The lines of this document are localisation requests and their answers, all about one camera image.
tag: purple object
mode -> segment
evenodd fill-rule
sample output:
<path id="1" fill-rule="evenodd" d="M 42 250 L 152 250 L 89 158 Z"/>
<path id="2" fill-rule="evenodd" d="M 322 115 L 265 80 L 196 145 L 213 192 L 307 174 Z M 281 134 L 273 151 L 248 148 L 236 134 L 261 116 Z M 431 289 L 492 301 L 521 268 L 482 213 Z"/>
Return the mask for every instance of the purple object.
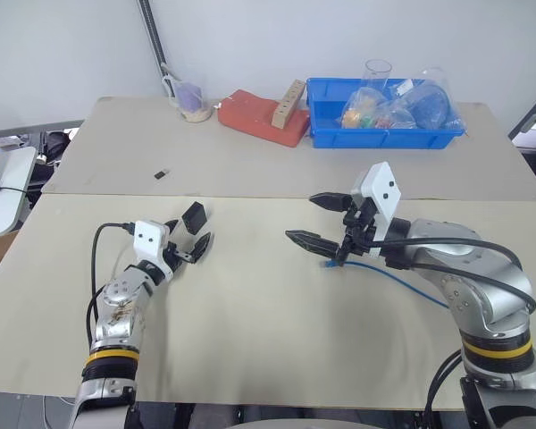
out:
<path id="1" fill-rule="evenodd" d="M 181 110 L 194 113 L 203 108 L 201 90 L 190 82 L 175 83 L 175 97 Z"/>

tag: red foam block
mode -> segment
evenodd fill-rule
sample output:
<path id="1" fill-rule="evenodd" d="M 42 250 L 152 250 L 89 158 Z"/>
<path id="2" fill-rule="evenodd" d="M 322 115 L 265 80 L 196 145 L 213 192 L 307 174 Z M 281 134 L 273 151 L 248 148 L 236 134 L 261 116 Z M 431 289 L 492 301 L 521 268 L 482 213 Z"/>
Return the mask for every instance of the red foam block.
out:
<path id="1" fill-rule="evenodd" d="M 281 130 L 272 126 L 272 115 L 277 106 L 277 101 L 260 98 L 239 89 L 222 100 L 218 120 L 221 124 L 246 134 L 296 147 L 306 133 L 309 112 L 295 110 Z"/>

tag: table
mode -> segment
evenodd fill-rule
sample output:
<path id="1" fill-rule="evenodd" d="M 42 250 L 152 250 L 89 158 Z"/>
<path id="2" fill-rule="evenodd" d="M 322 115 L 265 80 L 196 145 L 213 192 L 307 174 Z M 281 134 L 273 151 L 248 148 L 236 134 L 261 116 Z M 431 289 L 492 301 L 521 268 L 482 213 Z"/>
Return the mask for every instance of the table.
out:
<path id="1" fill-rule="evenodd" d="M 88 354 L 83 325 L 96 227 L 164 222 L 193 201 L 44 195 L 0 264 L 0 368 L 7 368 L 0 391 L 74 395 Z M 338 240 L 341 214 L 300 199 L 198 201 L 209 214 L 202 232 L 213 231 L 214 240 L 150 303 L 139 400 L 424 406 L 435 370 L 459 346 L 447 310 L 377 273 L 321 268 L 320 257 L 284 235 L 303 228 Z M 536 297 L 536 202 L 402 201 L 397 215 L 463 223 L 510 247 Z M 186 247 L 195 237 L 181 224 L 174 239 Z M 131 237 L 104 231 L 97 257 L 103 284 L 132 262 Z M 440 297 L 416 273 L 394 273 Z M 536 313 L 532 337 L 536 346 Z M 436 408 L 462 408 L 461 374 L 444 384 Z"/>
<path id="2" fill-rule="evenodd" d="M 348 191 L 389 161 L 405 199 L 536 201 L 536 177 L 486 105 L 459 103 L 468 132 L 443 150 L 284 147 L 224 127 L 184 122 L 164 97 L 104 97 L 95 105 L 49 193 L 306 198 Z M 168 169 L 161 180 L 156 172 Z"/>
<path id="3" fill-rule="evenodd" d="M 23 147 L 0 153 L 0 186 L 26 189 L 34 169 L 36 149 Z M 0 235 L 9 232 L 18 222 L 26 195 L 12 189 L 0 190 Z"/>

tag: floor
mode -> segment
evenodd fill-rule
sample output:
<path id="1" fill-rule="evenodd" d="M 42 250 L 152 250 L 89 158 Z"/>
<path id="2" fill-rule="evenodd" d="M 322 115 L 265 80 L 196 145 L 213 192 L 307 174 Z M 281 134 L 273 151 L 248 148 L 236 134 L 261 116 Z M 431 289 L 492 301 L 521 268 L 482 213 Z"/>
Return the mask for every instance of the floor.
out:
<path id="1" fill-rule="evenodd" d="M 44 422 L 44 404 L 46 421 Z M 139 410 L 145 429 L 224 429 L 239 422 L 254 422 L 271 418 L 327 418 L 377 425 L 385 429 L 415 429 L 417 414 L 404 411 L 285 408 L 258 406 L 218 406 L 197 404 L 189 424 L 182 424 L 178 415 L 182 410 L 174 404 L 140 402 Z M 65 429 L 69 422 L 71 405 L 57 397 L 0 393 L 0 429 Z M 444 429 L 468 428 L 465 413 L 440 413 Z"/>

